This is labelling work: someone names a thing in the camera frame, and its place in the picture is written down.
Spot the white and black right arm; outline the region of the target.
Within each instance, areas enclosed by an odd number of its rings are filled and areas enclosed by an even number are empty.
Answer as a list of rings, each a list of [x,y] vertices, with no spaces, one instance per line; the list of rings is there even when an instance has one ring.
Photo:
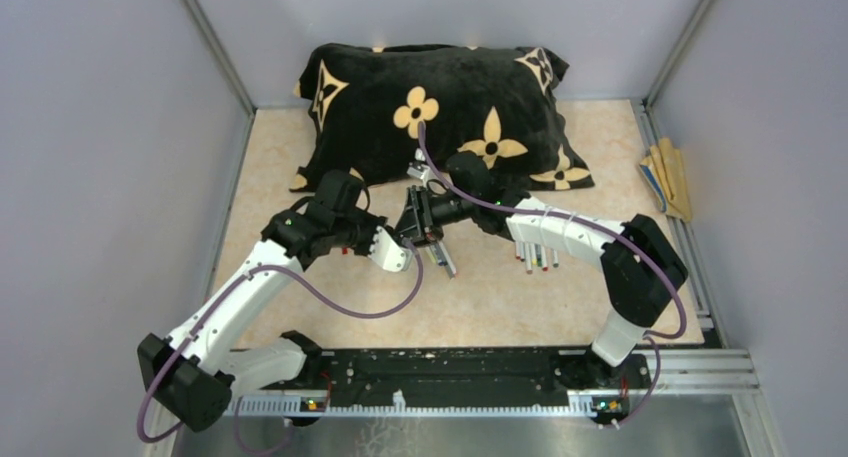
[[[589,381],[612,389],[627,374],[625,359],[648,335],[668,305],[686,319],[678,291],[688,270],[657,222],[638,214],[627,222],[581,217],[529,193],[495,183],[481,158],[462,152],[448,161],[452,184],[429,189],[442,177],[421,151],[409,165],[420,185],[407,190],[395,234],[417,247],[439,242],[446,225],[472,221],[482,232],[516,243],[520,256],[566,254],[599,270],[611,311],[590,345]]]

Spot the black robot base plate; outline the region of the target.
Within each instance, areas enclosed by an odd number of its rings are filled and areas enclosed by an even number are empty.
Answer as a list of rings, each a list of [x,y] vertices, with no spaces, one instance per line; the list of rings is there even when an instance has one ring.
[[[413,408],[565,406],[571,391],[627,396],[651,374],[634,353],[611,367],[586,347],[325,349],[274,391],[316,391],[332,406],[384,406],[402,393]]]

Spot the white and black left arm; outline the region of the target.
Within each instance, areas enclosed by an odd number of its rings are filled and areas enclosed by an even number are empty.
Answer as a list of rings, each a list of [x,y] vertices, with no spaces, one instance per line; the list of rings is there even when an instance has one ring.
[[[358,207],[363,190],[363,181],[348,173],[325,174],[304,204],[271,218],[238,270],[198,311],[166,337],[150,334],[142,340],[137,352],[146,393],[136,430],[144,442],[156,440],[145,430],[153,402],[199,432],[232,401],[273,382],[286,380],[302,391],[317,384],[321,365],[298,334],[249,351],[233,345],[292,282],[340,313],[365,318],[320,294],[303,276],[334,248],[349,249],[389,272],[408,268],[412,253],[390,235],[385,218]]]

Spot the white marker with red cap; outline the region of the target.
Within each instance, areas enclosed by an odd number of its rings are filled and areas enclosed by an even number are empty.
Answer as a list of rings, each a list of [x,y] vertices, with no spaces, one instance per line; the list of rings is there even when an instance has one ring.
[[[539,247],[538,262],[543,272],[547,272],[549,270],[548,253],[545,247]]]

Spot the white pen with brown cap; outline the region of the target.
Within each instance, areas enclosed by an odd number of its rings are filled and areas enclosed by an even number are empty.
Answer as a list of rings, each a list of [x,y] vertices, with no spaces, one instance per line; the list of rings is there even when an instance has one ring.
[[[533,245],[529,243],[523,244],[523,262],[527,275],[532,275],[534,271],[535,251]]]

